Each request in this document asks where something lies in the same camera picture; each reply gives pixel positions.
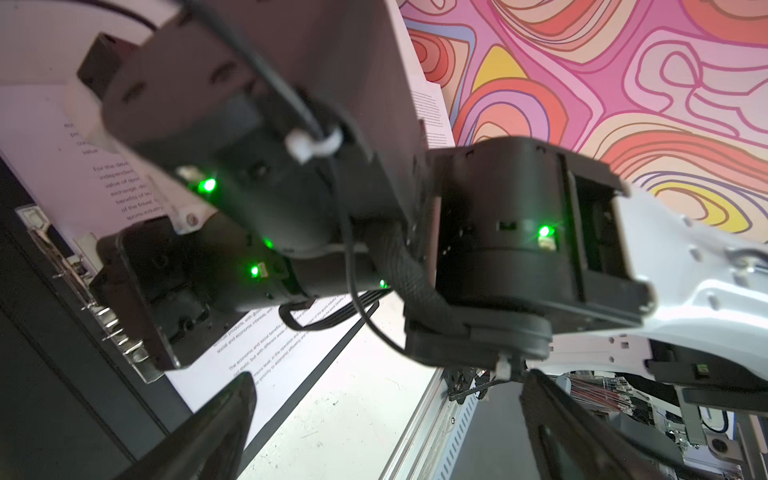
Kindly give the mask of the orange black folder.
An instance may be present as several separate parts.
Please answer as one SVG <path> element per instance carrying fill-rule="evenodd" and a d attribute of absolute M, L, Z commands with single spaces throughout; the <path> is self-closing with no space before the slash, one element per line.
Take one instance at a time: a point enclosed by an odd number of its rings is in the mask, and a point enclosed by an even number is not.
<path fill-rule="evenodd" d="M 99 314 L 24 226 L 32 202 L 1 171 L 1 475 L 113 479 L 192 417 L 167 377 L 145 383 Z"/>

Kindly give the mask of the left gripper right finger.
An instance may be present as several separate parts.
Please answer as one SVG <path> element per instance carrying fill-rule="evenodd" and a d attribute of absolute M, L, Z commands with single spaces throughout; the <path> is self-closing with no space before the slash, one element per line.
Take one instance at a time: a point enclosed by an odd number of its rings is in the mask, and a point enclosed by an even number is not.
<path fill-rule="evenodd" d="M 663 477 L 657 467 L 544 373 L 526 373 L 520 404 L 542 479 Z"/>

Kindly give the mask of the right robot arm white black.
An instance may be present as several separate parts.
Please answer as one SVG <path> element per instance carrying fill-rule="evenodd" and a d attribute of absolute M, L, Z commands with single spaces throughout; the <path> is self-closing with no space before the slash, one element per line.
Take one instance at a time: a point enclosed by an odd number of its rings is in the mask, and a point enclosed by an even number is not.
<path fill-rule="evenodd" d="M 396 293 L 426 365 L 518 379 L 629 333 L 687 402 L 766 413 L 766 249 L 547 141 L 429 147 L 384 2 L 186 1 L 108 46 L 100 117 L 162 213 L 98 242 L 92 291 L 158 369 L 251 310 L 323 331 Z"/>

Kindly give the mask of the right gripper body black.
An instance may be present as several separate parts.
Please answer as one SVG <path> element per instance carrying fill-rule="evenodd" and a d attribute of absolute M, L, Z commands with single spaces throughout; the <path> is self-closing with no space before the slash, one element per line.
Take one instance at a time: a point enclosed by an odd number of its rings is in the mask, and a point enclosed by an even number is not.
<path fill-rule="evenodd" d="M 365 235 L 421 220 L 426 143 L 384 1 L 185 1 L 101 97 L 160 216 L 101 239 L 93 287 L 161 371 L 244 313 L 379 288 Z"/>

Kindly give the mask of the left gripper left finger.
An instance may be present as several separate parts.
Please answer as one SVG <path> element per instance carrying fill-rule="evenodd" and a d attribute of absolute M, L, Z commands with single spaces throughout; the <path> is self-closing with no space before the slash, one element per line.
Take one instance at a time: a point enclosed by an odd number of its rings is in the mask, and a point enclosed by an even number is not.
<path fill-rule="evenodd" d="M 235 377 L 120 479 L 235 479 L 257 394 L 252 375 Z"/>

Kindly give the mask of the printed paper sheet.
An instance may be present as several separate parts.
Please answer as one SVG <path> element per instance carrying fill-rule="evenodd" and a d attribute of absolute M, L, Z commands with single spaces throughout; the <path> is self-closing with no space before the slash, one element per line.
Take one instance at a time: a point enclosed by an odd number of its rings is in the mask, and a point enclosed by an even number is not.
<path fill-rule="evenodd" d="M 431 149 L 455 147 L 442 90 L 438 84 L 418 81 L 411 87 L 417 117 L 422 121 Z"/>
<path fill-rule="evenodd" d="M 140 220 L 160 216 L 149 187 L 120 155 L 89 144 L 62 107 L 59 85 L 1 89 L 1 153 L 34 201 L 74 247 Z M 318 333 L 287 328 L 274 308 L 241 314 L 235 325 L 189 367 L 168 378 L 198 410 L 236 375 L 252 374 L 257 391 L 254 438 L 345 334 L 353 316 Z"/>

